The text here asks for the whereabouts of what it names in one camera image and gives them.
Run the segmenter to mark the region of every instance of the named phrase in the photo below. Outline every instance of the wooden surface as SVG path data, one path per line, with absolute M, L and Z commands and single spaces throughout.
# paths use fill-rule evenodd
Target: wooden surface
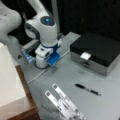
M 31 96 L 20 66 L 17 66 L 16 70 L 26 92 L 26 97 L 0 107 L 0 120 L 40 120 L 37 106 Z

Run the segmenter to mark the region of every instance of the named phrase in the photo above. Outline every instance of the white object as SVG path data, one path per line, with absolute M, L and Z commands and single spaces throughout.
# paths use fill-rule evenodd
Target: white object
M 89 60 L 91 57 L 91 54 L 84 52 L 80 57 L 84 60 Z
M 0 42 L 0 47 L 3 47 L 4 45 Z
M 25 96 L 24 88 L 7 47 L 0 47 L 0 107 Z
M 39 46 L 39 48 L 42 47 L 44 51 L 39 48 L 36 50 L 36 65 L 39 68 L 45 68 L 47 66 L 45 52 L 50 51 L 50 53 L 52 54 L 52 48 L 54 48 L 54 46 L 56 45 L 58 45 L 58 47 L 61 45 L 61 40 L 58 42 L 57 39 L 57 24 L 55 20 L 49 16 L 39 0 L 27 1 L 36 11 L 36 16 L 34 16 L 33 19 L 26 21 L 25 31 L 29 37 L 40 40 L 41 45 Z
M 62 118 L 64 120 L 86 120 L 84 115 L 78 110 L 78 108 L 65 95 L 65 93 L 58 87 L 57 84 L 53 84 L 52 87 L 58 93 L 60 99 L 57 101 L 57 99 L 49 91 L 47 91 L 45 95 L 56 106 L 56 108 L 62 114 Z
M 19 42 L 14 36 L 8 35 L 22 22 L 18 12 L 6 7 L 0 0 L 0 42 L 6 45 L 14 59 L 23 68 L 27 63 Z

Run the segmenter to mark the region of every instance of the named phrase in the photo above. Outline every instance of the paper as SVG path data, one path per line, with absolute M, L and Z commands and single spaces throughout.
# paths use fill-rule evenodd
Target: paper
M 83 58 L 84 60 L 89 60 L 89 58 L 91 57 L 91 54 L 84 52 L 80 57 Z
M 25 96 L 8 48 L 0 47 L 0 107 Z

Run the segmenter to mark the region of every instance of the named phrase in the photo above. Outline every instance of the black pen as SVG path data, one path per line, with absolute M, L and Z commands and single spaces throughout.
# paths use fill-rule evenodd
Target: black pen
M 85 86 L 83 86 L 83 85 L 75 84 L 75 86 L 76 86 L 76 87 L 79 87 L 79 88 L 81 88 L 81 89 L 84 89 L 84 90 L 86 90 L 86 91 L 88 91 L 88 92 L 91 92 L 91 93 L 93 93 L 93 94 L 95 94 L 95 95 L 101 96 L 101 94 L 100 94 L 99 92 L 94 91 L 94 90 L 91 90 L 91 89 L 89 89 L 89 88 L 87 88 L 87 87 L 85 87 Z

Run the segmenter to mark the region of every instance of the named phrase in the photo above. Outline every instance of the blue object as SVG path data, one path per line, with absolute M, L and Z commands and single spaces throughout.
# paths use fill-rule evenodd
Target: blue object
M 50 20 L 49 19 L 46 19 L 46 22 L 49 22 Z
M 48 64 L 54 65 L 58 60 L 60 59 L 60 55 L 57 52 L 54 52 L 50 55 L 50 58 L 48 59 Z
M 31 62 L 35 61 L 35 58 L 34 58 L 33 56 L 29 55 L 29 54 L 26 53 L 24 50 L 22 50 L 22 51 L 23 51 L 23 54 L 25 55 L 28 63 L 31 63 Z

